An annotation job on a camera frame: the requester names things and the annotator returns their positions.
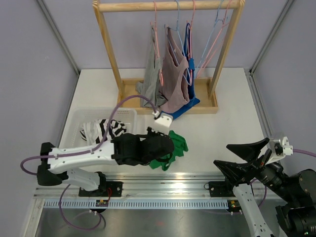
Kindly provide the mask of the green tank top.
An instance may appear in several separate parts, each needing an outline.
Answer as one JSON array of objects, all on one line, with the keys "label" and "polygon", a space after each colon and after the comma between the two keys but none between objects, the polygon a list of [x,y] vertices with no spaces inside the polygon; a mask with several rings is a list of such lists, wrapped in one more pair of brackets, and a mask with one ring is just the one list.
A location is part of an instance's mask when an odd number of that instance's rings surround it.
[{"label": "green tank top", "polygon": [[186,139],[182,137],[181,135],[171,130],[169,132],[169,137],[171,138],[174,144],[174,151],[172,153],[171,158],[169,158],[169,156],[164,156],[162,159],[167,159],[166,162],[159,162],[157,160],[151,161],[149,164],[149,167],[151,169],[157,169],[161,167],[163,171],[167,171],[169,167],[171,166],[171,164],[176,161],[177,157],[183,157],[184,152],[187,152],[189,150],[186,143]]}]

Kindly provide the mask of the black white striped tank top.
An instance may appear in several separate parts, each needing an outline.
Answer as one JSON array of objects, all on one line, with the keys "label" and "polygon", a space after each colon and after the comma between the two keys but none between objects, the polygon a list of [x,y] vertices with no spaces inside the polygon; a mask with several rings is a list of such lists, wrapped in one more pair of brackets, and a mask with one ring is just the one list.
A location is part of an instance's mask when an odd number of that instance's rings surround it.
[{"label": "black white striped tank top", "polygon": [[88,146],[99,144],[106,133],[108,123],[110,123],[107,133],[108,140],[114,139],[127,132],[126,125],[122,121],[115,119],[98,119],[86,122],[81,126],[81,129],[79,130],[81,138],[86,141]]}]

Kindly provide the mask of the pink hanger with green top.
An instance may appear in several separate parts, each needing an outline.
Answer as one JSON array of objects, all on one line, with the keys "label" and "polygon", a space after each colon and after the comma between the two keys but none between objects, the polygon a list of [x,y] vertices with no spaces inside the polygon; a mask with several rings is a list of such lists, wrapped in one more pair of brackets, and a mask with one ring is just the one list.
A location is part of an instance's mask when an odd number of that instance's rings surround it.
[{"label": "pink hanger with green top", "polygon": [[[227,19],[227,21],[226,21],[227,26],[228,26],[228,24],[229,24],[229,22],[230,22],[230,19],[229,19],[229,7],[232,5],[232,2],[233,2],[232,0],[229,0],[229,1],[228,1],[228,4],[227,4],[227,6],[226,6],[226,7],[228,7],[228,13],[227,13],[228,19]],[[223,14],[220,14],[220,13],[219,13],[219,18],[223,18],[224,14],[225,14],[225,13],[223,13]],[[212,42],[214,41],[215,37],[217,36],[217,33],[219,32],[220,28],[221,28],[221,22],[219,22],[219,24],[217,25],[217,27],[216,27],[216,29],[215,29],[215,32],[214,32],[214,34],[213,34],[213,36],[212,36],[212,38],[211,38],[211,40],[210,40],[210,45],[212,45]],[[215,44],[214,49],[217,49],[217,48],[218,48],[218,50],[219,50],[220,46],[223,44],[224,40],[221,39],[222,34],[220,35],[220,37],[219,37],[217,43]]]}]

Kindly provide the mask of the light blue hanger with striped top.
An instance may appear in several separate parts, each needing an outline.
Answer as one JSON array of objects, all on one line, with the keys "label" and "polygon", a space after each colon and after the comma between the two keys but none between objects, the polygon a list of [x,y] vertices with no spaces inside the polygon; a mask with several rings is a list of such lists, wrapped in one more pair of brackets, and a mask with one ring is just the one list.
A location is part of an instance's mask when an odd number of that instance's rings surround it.
[{"label": "light blue hanger with striped top", "polygon": [[[223,0],[220,1],[220,5],[219,7],[217,8],[217,11],[216,11],[216,17],[215,17],[215,21],[214,21],[214,24],[213,24],[213,28],[209,34],[209,37],[208,37],[208,40],[206,42],[206,45],[205,45],[205,48],[203,50],[203,53],[202,53],[202,56],[201,56],[201,59],[196,67],[196,74],[195,74],[195,78],[197,79],[202,71],[205,69],[205,67],[208,65],[208,63],[212,60],[212,58],[214,57],[215,53],[217,52],[218,48],[217,49],[214,49],[215,47],[215,44],[217,43],[220,35],[222,34],[223,32],[223,29],[227,26],[227,13],[228,13],[228,7],[226,7],[226,10],[225,10],[225,14],[223,16],[223,18],[219,18],[219,12],[220,12],[220,7],[222,6],[222,4],[224,3]],[[210,45],[210,40],[215,32],[215,29],[217,27],[217,25],[219,24],[219,22],[221,22],[221,28],[219,30],[219,32],[217,33],[217,36],[215,37],[214,41],[212,42],[212,45]]]}]

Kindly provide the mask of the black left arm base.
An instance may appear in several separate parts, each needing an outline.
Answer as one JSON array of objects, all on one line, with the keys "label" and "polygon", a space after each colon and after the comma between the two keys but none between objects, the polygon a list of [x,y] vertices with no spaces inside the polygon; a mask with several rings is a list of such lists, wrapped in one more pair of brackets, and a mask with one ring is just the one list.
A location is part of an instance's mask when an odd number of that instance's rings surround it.
[{"label": "black left arm base", "polygon": [[99,187],[94,191],[80,188],[79,197],[121,197],[123,182],[108,181],[105,174],[97,173],[100,178]]}]

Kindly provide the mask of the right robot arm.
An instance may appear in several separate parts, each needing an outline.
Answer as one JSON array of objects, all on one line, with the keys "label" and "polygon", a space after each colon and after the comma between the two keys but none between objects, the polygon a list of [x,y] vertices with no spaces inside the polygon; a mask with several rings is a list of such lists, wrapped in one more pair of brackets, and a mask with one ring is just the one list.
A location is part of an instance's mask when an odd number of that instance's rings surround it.
[{"label": "right robot arm", "polygon": [[251,200],[251,182],[260,181],[286,202],[277,206],[276,218],[288,237],[314,237],[316,235],[316,172],[300,171],[292,176],[284,173],[278,161],[293,154],[288,138],[264,138],[250,144],[228,144],[227,149],[244,160],[235,163],[215,160],[214,165],[225,176],[224,190],[235,196],[247,220],[251,235],[272,237],[260,209]]}]

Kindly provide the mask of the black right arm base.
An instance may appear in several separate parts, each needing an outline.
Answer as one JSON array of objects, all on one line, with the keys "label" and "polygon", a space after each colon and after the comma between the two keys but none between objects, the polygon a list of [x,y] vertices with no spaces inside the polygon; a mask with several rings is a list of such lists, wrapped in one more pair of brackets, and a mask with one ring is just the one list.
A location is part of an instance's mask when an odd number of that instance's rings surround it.
[{"label": "black right arm base", "polygon": [[226,181],[210,181],[208,187],[210,196],[213,198],[235,197],[232,186]]}]

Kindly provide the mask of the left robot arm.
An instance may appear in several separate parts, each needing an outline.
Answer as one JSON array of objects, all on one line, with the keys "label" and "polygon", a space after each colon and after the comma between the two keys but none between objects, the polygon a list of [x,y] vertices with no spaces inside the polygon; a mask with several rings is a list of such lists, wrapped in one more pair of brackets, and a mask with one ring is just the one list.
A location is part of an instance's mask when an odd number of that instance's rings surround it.
[{"label": "left robot arm", "polygon": [[88,172],[83,167],[94,165],[148,165],[151,161],[169,160],[174,151],[172,139],[149,127],[147,134],[125,133],[94,146],[60,149],[51,143],[41,146],[41,164],[37,169],[40,186],[71,184],[102,196],[106,190],[106,176],[101,172]]}]

